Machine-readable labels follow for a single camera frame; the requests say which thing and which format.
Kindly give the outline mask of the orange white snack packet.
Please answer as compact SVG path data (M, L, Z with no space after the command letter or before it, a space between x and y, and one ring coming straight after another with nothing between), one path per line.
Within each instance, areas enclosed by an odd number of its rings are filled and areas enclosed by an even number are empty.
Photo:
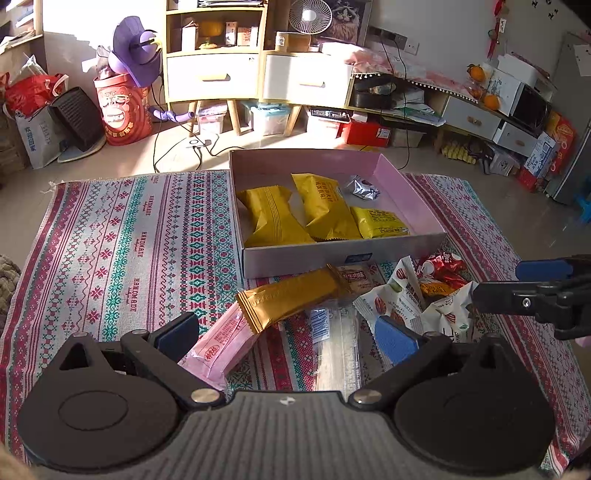
M456 291L452 286L438 280L421 282L420 288L422 293L430 298L445 298Z

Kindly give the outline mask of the yellow logo snack bag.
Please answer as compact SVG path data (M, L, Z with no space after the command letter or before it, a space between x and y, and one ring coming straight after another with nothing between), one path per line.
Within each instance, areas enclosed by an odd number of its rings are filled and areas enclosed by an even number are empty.
M311 173L291 175L304 204L305 227L317 241L359 240L362 238L339 182Z

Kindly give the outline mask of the large yellow pillow snack bag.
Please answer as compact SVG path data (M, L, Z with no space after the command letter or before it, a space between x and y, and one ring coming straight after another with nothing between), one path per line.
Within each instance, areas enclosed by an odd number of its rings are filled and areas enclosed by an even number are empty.
M291 212L291 192L286 187L257 187L240 191L236 196L249 209L253 223L253 232L245 240L246 248L315 243Z

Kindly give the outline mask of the gold long snack bar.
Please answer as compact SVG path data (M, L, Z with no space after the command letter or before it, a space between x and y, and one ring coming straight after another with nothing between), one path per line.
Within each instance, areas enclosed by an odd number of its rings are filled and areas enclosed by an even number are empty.
M351 298L349 282L332 265L238 292L236 302L253 333L325 301Z

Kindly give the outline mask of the red cartoon bucket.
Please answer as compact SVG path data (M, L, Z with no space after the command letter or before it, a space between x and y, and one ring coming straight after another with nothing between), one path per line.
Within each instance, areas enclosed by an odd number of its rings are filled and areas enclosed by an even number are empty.
M94 79L106 142L124 146L152 133L148 89L138 87L128 73Z

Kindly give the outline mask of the small silver snack packet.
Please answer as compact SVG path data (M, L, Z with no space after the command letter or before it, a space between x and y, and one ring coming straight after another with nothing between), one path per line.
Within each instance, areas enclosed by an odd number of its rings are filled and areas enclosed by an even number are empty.
M344 195L353 196L363 201L375 201L381 195L380 189L359 175L352 175L342 186Z

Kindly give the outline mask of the pink long snack packet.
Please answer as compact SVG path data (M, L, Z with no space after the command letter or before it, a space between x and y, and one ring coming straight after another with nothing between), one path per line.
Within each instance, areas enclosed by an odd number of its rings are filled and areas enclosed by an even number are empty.
M224 390L228 387L229 372L249 353L257 339L259 335L252 332L235 302L198 339L179 365L211 387Z

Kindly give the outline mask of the clear plastic storage bin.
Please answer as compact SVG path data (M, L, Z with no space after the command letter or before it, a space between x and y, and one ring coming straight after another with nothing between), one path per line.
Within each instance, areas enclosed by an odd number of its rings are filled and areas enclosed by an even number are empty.
M249 108L252 130L262 136L283 135L290 117L290 106L259 104Z

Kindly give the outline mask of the white nut snack bag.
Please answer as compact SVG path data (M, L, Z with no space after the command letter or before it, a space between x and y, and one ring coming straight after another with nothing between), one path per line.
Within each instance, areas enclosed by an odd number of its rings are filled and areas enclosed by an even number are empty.
M478 282L470 282L451 295L433 302L420 316L423 333L436 332L456 343L473 341L479 314L473 303Z

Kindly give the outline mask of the cream biscuit packet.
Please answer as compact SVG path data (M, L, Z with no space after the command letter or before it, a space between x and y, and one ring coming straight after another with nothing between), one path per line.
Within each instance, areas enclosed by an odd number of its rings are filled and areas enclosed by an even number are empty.
M315 308L308 323L315 352L315 391L339 391L348 399L362 379L355 308Z

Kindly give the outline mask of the white pecan kernel bag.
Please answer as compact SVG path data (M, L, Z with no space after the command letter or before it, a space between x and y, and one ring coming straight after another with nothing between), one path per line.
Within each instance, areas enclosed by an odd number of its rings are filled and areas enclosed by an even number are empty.
M381 316L422 335L425 330L421 315L427 304L412 257L401 258L389 280L356 298L353 306L366 320L373 335L376 334L377 320Z

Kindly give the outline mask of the red crinkled snack bag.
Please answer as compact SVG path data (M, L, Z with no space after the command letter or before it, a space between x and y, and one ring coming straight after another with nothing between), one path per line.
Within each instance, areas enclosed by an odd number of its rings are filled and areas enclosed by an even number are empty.
M457 290L468 283L461 275L466 268L466 263L459 255L443 252L423 259L417 274L419 279L433 279Z

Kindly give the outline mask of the white paper shopping bag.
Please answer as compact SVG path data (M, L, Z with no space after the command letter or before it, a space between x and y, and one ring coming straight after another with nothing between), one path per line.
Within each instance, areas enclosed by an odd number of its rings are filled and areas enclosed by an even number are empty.
M31 117L17 114L17 129L34 170L55 161L68 148L68 139L61 124L50 113L48 106Z

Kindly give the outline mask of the pink cardboard box tray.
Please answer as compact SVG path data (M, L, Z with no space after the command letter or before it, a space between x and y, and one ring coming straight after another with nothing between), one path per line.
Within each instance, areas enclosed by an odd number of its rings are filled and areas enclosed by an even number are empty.
M229 175L245 279L419 259L446 237L408 175L380 153L238 150Z

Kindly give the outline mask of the yellow snack packet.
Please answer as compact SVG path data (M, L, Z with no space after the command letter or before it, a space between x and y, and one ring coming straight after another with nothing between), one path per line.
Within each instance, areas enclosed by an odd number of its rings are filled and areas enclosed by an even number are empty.
M351 208L351 212L363 239L401 237L410 234L407 225L394 213L355 206Z

